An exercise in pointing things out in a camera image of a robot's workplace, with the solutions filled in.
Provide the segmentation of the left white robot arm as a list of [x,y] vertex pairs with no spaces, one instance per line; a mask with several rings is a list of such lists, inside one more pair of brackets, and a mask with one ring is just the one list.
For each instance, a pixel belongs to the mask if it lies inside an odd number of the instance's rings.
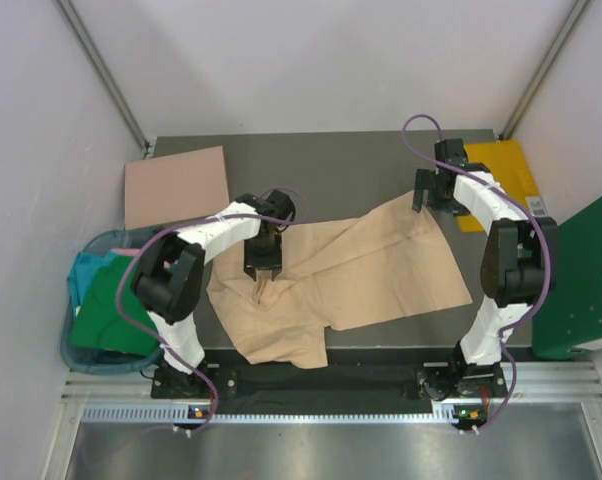
[[131,291],[154,323],[164,359],[175,370],[173,384],[184,395],[201,394],[208,382],[193,319],[204,267],[241,244],[244,274],[276,278],[283,267],[281,234],[295,217],[293,200],[280,190],[264,198],[244,194],[194,225],[164,230],[139,252]]

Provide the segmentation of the beige t-shirt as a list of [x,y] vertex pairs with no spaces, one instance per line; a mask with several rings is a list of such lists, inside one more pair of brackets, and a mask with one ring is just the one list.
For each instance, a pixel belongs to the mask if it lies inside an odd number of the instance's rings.
[[350,330],[470,304],[437,222],[412,203],[406,193],[359,218],[289,227],[277,276],[250,278],[241,245],[217,256],[207,294],[236,350],[252,364],[323,368],[327,328]]

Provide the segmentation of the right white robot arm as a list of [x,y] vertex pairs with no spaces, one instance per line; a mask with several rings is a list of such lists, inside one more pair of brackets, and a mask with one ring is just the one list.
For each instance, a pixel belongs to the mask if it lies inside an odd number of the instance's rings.
[[487,234],[480,266],[484,298],[447,372],[450,388],[468,396],[495,375],[514,324],[554,287],[549,269],[557,224],[550,217],[532,217],[509,197],[487,166],[468,160],[461,139],[438,141],[434,160],[436,169],[416,172],[412,209],[471,215]]

